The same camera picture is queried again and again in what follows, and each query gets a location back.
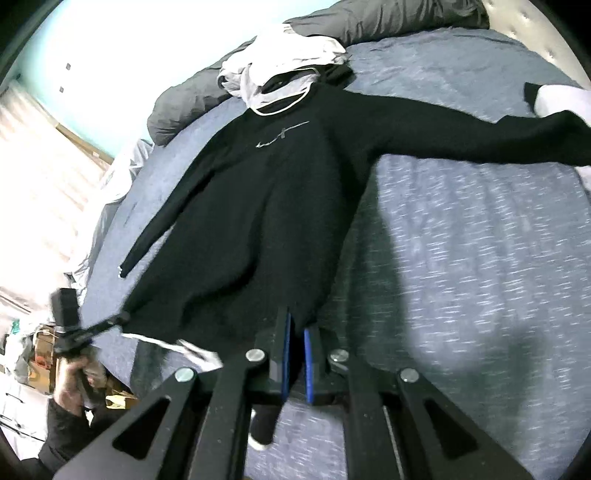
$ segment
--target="gray pillow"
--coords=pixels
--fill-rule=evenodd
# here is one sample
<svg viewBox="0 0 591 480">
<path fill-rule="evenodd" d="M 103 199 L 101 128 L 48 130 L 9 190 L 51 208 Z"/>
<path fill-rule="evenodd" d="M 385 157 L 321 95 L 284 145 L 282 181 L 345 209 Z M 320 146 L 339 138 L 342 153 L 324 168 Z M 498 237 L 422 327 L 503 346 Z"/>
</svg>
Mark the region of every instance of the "gray pillow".
<svg viewBox="0 0 591 480">
<path fill-rule="evenodd" d="M 340 0 L 285 23 L 300 35 L 332 37 L 344 47 L 430 28 L 489 26 L 481 0 Z M 157 145 L 167 145 L 190 123 L 230 98 L 217 85 L 217 74 L 223 61 L 253 41 L 244 42 L 158 97 L 148 117 L 148 132 Z"/>
</svg>

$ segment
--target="teal wall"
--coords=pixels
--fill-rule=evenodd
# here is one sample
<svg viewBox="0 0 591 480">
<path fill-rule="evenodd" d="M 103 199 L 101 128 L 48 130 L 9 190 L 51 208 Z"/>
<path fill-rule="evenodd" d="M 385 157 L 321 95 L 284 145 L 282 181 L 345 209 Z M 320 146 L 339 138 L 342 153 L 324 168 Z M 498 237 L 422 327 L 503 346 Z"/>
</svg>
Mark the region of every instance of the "teal wall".
<svg viewBox="0 0 591 480">
<path fill-rule="evenodd" d="M 20 81 L 59 122 L 114 156 L 147 138 L 145 121 L 166 88 L 266 25 L 334 2 L 64 0 L 23 50 Z"/>
</svg>

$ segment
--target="hoodie logo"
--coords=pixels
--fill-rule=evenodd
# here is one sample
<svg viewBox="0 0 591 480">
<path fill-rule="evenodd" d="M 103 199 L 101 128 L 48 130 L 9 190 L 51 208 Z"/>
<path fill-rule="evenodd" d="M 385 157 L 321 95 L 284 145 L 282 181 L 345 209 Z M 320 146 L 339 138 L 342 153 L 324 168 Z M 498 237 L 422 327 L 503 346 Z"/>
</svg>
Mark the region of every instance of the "hoodie logo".
<svg viewBox="0 0 591 480">
<path fill-rule="evenodd" d="M 298 128 L 298 127 L 301 127 L 302 125 L 309 124 L 309 123 L 310 123 L 310 121 L 308 120 L 307 122 L 302 122 L 300 124 L 294 125 L 293 127 L 282 128 L 281 129 L 281 133 L 279 135 L 277 135 L 273 140 L 271 140 L 268 143 L 261 143 L 261 142 L 259 142 L 259 143 L 256 144 L 256 147 L 257 148 L 267 147 L 267 146 L 271 145 L 275 140 L 278 140 L 280 138 L 285 138 L 285 132 L 287 132 L 288 130 L 292 130 L 294 128 Z"/>
</svg>

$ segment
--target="black bracket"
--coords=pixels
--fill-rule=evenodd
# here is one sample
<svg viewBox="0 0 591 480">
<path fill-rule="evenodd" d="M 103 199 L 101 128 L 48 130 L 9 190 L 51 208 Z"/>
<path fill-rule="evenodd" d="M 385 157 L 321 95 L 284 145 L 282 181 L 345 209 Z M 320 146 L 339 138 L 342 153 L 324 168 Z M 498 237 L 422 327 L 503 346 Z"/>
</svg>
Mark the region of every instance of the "black bracket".
<svg viewBox="0 0 591 480">
<path fill-rule="evenodd" d="M 350 480 L 532 480 L 415 369 L 375 369 L 318 326 L 298 339 L 287 309 L 223 368 L 177 370 L 55 478 L 240 480 L 252 405 L 282 405 L 301 367 L 309 403 L 344 407 Z"/>
</svg>

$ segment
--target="tufted headboard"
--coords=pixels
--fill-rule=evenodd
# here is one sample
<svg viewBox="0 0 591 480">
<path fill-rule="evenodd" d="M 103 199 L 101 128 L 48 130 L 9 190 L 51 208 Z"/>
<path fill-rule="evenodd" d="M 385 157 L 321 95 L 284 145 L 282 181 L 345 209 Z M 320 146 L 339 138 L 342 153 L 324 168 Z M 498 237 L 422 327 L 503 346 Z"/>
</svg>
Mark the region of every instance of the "tufted headboard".
<svg viewBox="0 0 591 480">
<path fill-rule="evenodd" d="M 540 0 L 483 0 L 483 3 L 491 29 L 519 40 L 581 87 L 591 90 L 589 56 L 569 29 Z"/>
</svg>

